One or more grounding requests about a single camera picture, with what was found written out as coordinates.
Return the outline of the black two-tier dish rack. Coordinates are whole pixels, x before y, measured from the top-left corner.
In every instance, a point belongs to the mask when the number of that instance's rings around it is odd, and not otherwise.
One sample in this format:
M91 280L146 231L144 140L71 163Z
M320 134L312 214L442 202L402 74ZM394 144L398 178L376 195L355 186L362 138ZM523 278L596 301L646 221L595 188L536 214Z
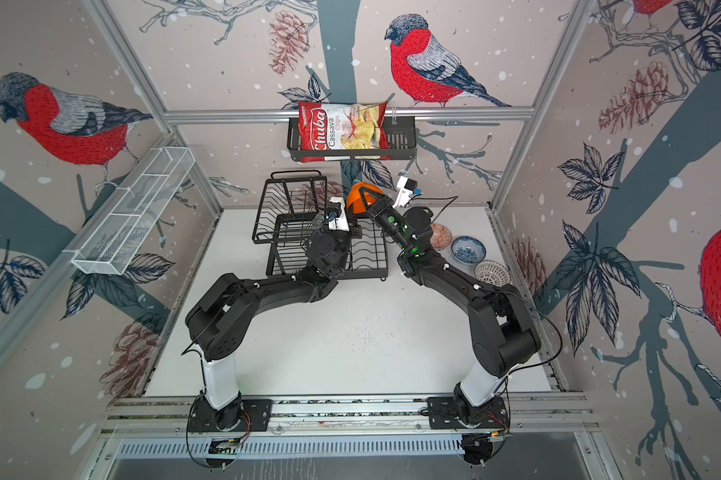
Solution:
M268 276L296 274L310 257L324 250L322 263L344 262L340 279L386 280L387 248L382 233L368 217L356 220L362 238L348 234L321 234L330 197L344 198L342 186L318 170L276 171L264 183L252 241L270 248Z

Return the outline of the white red dotted bowl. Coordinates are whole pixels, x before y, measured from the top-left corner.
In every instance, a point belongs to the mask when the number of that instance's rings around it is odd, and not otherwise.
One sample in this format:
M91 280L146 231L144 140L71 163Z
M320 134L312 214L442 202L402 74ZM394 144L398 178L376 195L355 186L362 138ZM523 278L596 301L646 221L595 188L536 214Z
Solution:
M511 283L511 275L506 266L494 260L483 260L474 267L474 276L481 282L497 287Z

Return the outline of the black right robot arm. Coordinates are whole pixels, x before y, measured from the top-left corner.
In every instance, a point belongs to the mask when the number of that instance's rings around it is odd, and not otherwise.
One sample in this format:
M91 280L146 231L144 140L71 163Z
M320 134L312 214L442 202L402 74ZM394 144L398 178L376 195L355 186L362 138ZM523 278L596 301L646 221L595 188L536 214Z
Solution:
M468 317L474 362L454 387L455 416L474 428L506 422L491 410L499 404L504 381L516 366L528 362L541 347L529 307L517 288L477 280L451 265L433 249L431 220L426 207L399 212L391 198L366 186L356 186L365 213L400 248L397 264L403 275L456 305Z

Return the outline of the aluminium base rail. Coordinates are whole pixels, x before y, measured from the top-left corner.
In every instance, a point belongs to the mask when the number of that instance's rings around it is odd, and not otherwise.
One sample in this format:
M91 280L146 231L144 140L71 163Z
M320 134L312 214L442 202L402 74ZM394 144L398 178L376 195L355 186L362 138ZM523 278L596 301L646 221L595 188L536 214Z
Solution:
M192 411L192 398L118 402L98 438L102 460L187 459L191 462L302 459L352 455L462 454L466 446L522 433L598 428L580 394L522 393L501 400L487 420L466 426L452 402L427 395L246 397L248 418L232 431L212 428Z

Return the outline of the blue floral ceramic bowl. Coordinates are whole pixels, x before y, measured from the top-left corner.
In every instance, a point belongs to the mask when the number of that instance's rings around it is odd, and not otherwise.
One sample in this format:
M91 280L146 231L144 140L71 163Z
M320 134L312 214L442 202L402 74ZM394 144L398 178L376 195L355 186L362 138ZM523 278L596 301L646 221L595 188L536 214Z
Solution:
M486 258L486 248L482 242L472 236L459 236L450 244L453 258L464 265L477 265Z

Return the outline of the red cassava chips bag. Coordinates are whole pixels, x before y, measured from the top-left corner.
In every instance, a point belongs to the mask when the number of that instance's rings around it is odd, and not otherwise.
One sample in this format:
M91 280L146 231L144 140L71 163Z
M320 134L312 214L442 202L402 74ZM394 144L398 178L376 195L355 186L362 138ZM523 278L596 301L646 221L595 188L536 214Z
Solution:
M378 104L298 103L300 162L326 161L326 152L388 148L382 128L386 102Z

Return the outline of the plain orange bowl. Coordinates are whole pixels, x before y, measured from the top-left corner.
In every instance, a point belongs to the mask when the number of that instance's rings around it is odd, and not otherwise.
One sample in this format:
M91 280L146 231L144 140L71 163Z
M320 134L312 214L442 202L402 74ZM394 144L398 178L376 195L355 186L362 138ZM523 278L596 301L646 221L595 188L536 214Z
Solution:
M384 196L384 193L379 187L366 182L356 183L348 194L348 206L346 206L348 218L366 218L368 207L380 196Z

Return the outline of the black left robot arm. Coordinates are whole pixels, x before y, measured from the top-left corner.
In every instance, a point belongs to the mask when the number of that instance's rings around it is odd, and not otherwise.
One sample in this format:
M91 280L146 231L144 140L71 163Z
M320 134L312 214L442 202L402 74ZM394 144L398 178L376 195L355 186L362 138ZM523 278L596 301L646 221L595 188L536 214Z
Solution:
M308 261L298 272L260 280L226 273L190 309L184 323L190 344L200 348L204 378L204 391L190 414L194 430L232 431L246 420L234 352L254 317L292 304L318 302L338 286L352 252L354 228L336 223L322 220L302 241Z

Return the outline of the orange patterned ceramic bowl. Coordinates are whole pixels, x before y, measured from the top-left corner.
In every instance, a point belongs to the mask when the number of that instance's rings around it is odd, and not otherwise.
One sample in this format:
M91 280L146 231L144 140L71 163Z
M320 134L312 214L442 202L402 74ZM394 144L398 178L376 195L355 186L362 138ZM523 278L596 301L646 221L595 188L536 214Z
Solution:
M453 241L451 231L439 223L432 223L430 228L432 231L432 236L430 237L432 248L436 251L446 250Z

